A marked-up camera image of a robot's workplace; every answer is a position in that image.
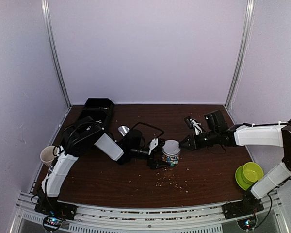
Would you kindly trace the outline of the silver metal jar lid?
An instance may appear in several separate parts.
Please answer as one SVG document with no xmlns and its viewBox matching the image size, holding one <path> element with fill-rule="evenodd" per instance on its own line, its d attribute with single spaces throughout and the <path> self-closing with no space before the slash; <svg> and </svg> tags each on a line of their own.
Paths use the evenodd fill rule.
<svg viewBox="0 0 291 233">
<path fill-rule="evenodd" d="M 166 140 L 162 152 L 166 156 L 178 156 L 181 152 L 179 142 L 171 139 Z"/>
</svg>

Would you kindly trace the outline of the clear plastic jar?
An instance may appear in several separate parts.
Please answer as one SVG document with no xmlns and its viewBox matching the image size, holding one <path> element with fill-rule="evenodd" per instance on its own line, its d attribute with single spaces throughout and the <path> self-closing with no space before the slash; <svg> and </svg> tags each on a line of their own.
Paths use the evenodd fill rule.
<svg viewBox="0 0 291 233">
<path fill-rule="evenodd" d="M 164 162 L 166 162 L 170 166 L 176 166 L 179 162 L 179 155 L 180 155 L 179 153 L 175 155 L 168 155 L 163 153 L 161 158 Z"/>
</svg>

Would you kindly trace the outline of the silver metal scoop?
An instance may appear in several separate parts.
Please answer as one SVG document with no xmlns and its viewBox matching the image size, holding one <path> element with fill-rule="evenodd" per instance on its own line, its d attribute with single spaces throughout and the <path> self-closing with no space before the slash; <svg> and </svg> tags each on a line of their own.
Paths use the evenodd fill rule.
<svg viewBox="0 0 291 233">
<path fill-rule="evenodd" d="M 118 131 L 123 137 L 125 137 L 126 134 L 130 131 L 130 128 L 123 125 L 123 126 L 118 127 Z"/>
</svg>

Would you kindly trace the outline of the black three-compartment candy tray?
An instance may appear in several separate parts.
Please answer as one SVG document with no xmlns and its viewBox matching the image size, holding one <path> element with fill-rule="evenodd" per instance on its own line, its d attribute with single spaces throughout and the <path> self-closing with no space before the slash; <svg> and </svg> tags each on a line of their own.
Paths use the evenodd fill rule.
<svg viewBox="0 0 291 233">
<path fill-rule="evenodd" d="M 78 120 L 90 117 L 96 123 L 108 129 L 115 104 L 109 98 L 88 98 Z"/>
</svg>

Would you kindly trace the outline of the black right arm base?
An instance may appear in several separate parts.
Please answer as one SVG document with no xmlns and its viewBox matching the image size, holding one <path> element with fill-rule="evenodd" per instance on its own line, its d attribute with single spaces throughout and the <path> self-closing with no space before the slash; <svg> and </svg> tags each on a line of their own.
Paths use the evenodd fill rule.
<svg viewBox="0 0 291 233">
<path fill-rule="evenodd" d="M 225 219 L 239 218 L 238 226 L 242 230 L 253 230 L 257 225 L 256 213 L 263 211 L 261 199 L 257 199 L 250 191 L 245 191 L 241 201 L 226 202 L 222 206 Z"/>
</svg>

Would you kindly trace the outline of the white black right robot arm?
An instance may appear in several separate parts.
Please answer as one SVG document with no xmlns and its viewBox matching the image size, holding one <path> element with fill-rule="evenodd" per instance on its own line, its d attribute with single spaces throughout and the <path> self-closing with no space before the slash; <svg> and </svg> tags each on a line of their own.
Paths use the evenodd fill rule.
<svg viewBox="0 0 291 233">
<path fill-rule="evenodd" d="M 291 178 L 291 119 L 287 122 L 267 124 L 235 124 L 229 127 L 220 110 L 204 115 L 208 131 L 205 131 L 199 122 L 191 117 L 185 118 L 185 123 L 193 134 L 186 136 L 180 147 L 187 150 L 221 145 L 226 147 L 242 146 L 274 146 L 284 150 L 281 162 L 273 167 L 263 178 L 249 188 L 251 196 L 239 203 L 242 214 L 251 213 L 261 199 L 280 184 Z"/>
</svg>

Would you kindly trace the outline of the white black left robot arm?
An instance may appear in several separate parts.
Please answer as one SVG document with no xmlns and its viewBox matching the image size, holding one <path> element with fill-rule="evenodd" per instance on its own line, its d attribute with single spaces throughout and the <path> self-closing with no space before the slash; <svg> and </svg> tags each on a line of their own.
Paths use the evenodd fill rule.
<svg viewBox="0 0 291 233">
<path fill-rule="evenodd" d="M 41 207 L 50 216 L 58 214 L 60 205 L 52 198 L 60 194 L 61 186 L 74 163 L 85 155 L 92 147 L 97 147 L 119 165 L 129 162 L 132 158 L 146 159 L 152 169 L 158 165 L 154 154 L 165 145 L 162 138 L 164 131 L 154 138 L 146 146 L 142 132 L 135 127 L 129 129 L 120 141 L 113 140 L 104 126 L 91 117 L 76 121 L 66 127 L 62 133 L 62 141 L 53 149 L 55 157 L 48 167 L 48 173 L 41 183 L 41 191 L 45 198 L 41 201 Z"/>
</svg>

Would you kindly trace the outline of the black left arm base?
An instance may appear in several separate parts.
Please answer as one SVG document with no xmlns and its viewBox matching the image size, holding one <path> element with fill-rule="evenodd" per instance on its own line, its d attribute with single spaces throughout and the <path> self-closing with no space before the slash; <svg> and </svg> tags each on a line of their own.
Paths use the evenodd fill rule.
<svg viewBox="0 0 291 233">
<path fill-rule="evenodd" d="M 65 221 L 74 220 L 76 205 L 58 202 L 58 198 L 48 197 L 41 188 L 36 196 L 38 200 L 34 210 L 46 215 L 42 220 L 42 226 L 47 232 L 57 231 Z"/>
</svg>

